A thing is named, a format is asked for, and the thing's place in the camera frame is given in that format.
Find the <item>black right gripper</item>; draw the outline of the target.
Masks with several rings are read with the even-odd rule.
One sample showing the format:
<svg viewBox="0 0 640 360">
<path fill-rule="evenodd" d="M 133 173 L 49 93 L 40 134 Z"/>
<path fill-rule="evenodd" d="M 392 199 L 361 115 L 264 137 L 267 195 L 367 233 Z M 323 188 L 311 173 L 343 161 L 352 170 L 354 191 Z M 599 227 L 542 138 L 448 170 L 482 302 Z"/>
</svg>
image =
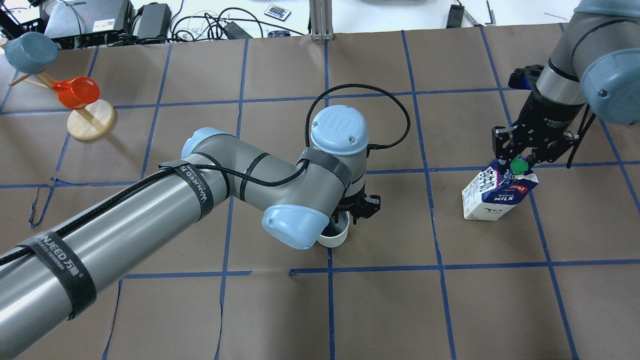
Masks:
<svg viewBox="0 0 640 360">
<path fill-rule="evenodd" d="M 491 130 L 499 173 L 505 175 L 513 159 L 528 148 L 528 171 L 542 162 L 555 162 L 569 150 L 576 152 L 581 139 L 569 131 L 569 126 L 582 108 L 583 104 L 557 103 L 539 92 L 530 93 L 514 125 Z"/>
</svg>

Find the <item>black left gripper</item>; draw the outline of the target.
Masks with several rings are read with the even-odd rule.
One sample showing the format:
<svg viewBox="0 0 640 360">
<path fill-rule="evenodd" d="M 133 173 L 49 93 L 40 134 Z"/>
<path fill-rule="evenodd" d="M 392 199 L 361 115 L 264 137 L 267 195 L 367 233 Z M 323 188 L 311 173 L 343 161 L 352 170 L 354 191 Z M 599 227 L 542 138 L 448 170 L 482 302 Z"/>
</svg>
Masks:
<svg viewBox="0 0 640 360">
<path fill-rule="evenodd" d="M 345 212 L 350 215 L 353 224 L 357 224 L 359 219 L 369 219 L 377 214 L 381 209 L 381 196 L 366 193 L 356 193 L 352 196 L 343 197 L 336 206 L 336 212 Z"/>
</svg>

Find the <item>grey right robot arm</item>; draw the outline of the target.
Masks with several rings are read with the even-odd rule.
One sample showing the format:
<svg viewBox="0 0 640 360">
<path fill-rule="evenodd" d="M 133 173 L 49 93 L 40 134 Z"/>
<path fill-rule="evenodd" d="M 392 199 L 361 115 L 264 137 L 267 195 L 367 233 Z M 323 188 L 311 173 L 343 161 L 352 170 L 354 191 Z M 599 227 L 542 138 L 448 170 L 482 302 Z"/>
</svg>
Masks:
<svg viewBox="0 0 640 360">
<path fill-rule="evenodd" d="M 530 91 L 514 125 L 492 129 L 499 173 L 528 148 L 528 168 L 570 151 L 567 167 L 593 121 L 639 121 L 640 5 L 582 0 L 546 64 L 517 68 L 509 88 Z"/>
</svg>

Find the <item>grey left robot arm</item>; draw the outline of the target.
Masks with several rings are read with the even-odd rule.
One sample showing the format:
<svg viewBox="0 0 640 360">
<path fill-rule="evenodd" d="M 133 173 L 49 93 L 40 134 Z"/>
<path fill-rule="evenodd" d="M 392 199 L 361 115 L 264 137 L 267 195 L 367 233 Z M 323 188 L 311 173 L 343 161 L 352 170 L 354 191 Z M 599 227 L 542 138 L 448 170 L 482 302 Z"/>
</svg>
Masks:
<svg viewBox="0 0 640 360">
<path fill-rule="evenodd" d="M 307 145 L 290 164 L 238 137 L 205 127 L 144 180 L 19 243 L 1 267 L 1 358 L 12 360 L 228 198 L 263 211 L 262 227 L 306 250 L 339 212 L 368 218 L 370 143 L 363 115 L 331 105 L 306 121 Z"/>
</svg>

